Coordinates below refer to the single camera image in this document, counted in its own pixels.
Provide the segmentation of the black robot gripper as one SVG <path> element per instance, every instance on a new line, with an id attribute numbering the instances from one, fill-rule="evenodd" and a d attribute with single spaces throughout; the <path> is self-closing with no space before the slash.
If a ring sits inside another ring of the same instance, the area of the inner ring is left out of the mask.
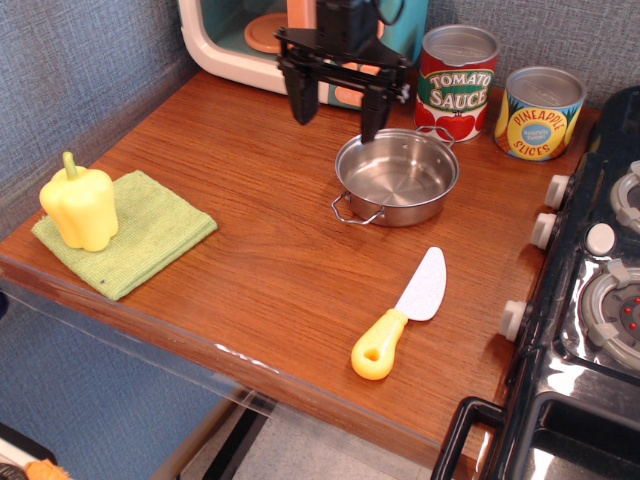
<path id="1" fill-rule="evenodd" d="M 361 142 L 373 141 L 387 123 L 394 100 L 408 99 L 410 61 L 384 45 L 379 26 L 399 20 L 404 6 L 388 19 L 380 1 L 317 1 L 316 25 L 283 27 L 278 68 L 282 71 L 295 120 L 308 124 L 316 115 L 321 82 L 367 87 L 361 105 Z"/>

